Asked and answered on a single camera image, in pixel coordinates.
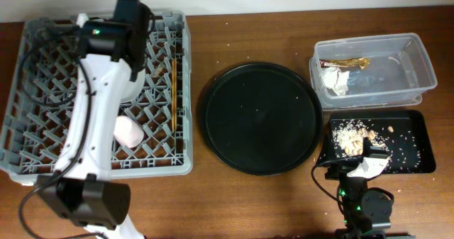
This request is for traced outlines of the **pink cup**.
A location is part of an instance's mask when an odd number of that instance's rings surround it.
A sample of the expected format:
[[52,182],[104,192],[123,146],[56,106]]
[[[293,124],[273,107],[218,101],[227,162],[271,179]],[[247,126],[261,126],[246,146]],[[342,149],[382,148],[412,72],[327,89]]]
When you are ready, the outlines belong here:
[[120,145],[135,148],[143,141],[144,131],[133,119],[127,116],[118,116],[113,136]]

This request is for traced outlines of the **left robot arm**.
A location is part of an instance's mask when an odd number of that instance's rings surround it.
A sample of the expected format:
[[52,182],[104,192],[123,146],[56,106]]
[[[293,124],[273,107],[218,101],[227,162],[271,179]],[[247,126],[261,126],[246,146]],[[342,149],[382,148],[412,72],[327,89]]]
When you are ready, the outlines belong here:
[[37,178],[37,193],[60,218],[99,238],[142,238],[128,209],[131,190],[111,181],[118,110],[145,81],[151,10],[139,0],[117,0],[113,17],[77,20],[77,92],[69,131],[52,175]]

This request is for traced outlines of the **gold snack wrapper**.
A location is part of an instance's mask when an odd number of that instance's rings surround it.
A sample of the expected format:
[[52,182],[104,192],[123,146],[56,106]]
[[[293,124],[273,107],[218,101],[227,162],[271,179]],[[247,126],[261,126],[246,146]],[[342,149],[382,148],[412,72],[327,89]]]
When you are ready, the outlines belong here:
[[359,67],[361,70],[365,69],[371,63],[370,58],[357,57],[345,60],[319,60],[321,67]]

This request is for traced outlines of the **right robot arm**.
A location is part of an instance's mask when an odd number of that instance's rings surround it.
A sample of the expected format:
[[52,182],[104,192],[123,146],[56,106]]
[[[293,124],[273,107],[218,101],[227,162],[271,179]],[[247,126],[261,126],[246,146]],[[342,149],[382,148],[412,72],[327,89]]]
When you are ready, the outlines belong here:
[[[343,157],[322,163],[327,167],[325,178],[338,181],[335,200],[344,217],[345,227],[334,232],[340,239],[399,239],[413,238],[408,233],[387,234],[391,227],[390,217],[394,204],[394,195],[377,187],[369,187],[370,181],[365,173],[372,168],[371,161],[384,161],[389,154],[384,148],[375,147],[369,138],[364,138],[362,154],[353,157]],[[351,177],[354,171],[363,174]]]

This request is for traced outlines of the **white tissue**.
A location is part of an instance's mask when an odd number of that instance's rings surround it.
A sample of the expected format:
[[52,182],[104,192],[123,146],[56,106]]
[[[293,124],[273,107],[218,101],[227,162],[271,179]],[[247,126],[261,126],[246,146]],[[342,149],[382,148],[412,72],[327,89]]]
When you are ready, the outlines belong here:
[[323,85],[332,90],[337,96],[345,96],[348,91],[349,71],[338,67],[327,67],[322,70]]

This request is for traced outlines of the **grey plate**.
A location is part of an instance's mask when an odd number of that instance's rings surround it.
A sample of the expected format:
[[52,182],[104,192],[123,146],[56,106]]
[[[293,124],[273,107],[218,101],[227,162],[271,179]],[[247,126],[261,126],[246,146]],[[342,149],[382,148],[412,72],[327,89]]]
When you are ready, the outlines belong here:
[[134,82],[128,81],[121,94],[121,103],[134,100],[141,93],[145,83],[145,70],[138,73]]

